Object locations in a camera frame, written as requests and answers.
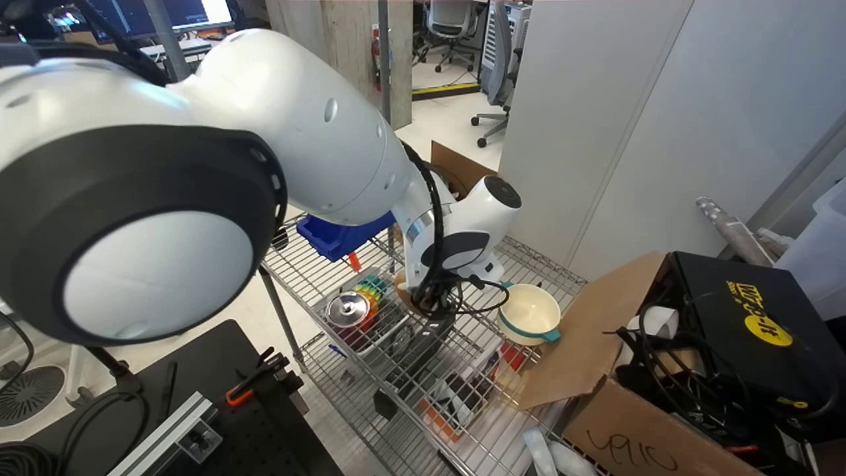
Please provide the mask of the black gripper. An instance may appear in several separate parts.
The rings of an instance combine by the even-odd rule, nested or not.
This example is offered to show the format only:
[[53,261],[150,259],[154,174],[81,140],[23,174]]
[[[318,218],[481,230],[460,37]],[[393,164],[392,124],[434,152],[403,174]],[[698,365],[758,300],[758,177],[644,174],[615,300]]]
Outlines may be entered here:
[[462,277],[454,273],[431,269],[422,284],[410,291],[410,300],[425,320],[442,324],[452,316],[448,296],[460,284]]

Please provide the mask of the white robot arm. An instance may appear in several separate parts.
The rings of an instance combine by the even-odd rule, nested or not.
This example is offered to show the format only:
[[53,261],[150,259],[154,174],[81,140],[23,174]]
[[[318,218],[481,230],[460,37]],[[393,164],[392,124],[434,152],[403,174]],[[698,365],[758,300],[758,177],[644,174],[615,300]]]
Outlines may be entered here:
[[273,29],[155,82],[114,51],[7,42],[0,66],[0,300],[45,337],[146,343],[224,309],[284,211],[393,220],[403,284],[436,313],[493,280],[521,211],[487,174],[456,198],[332,66]]

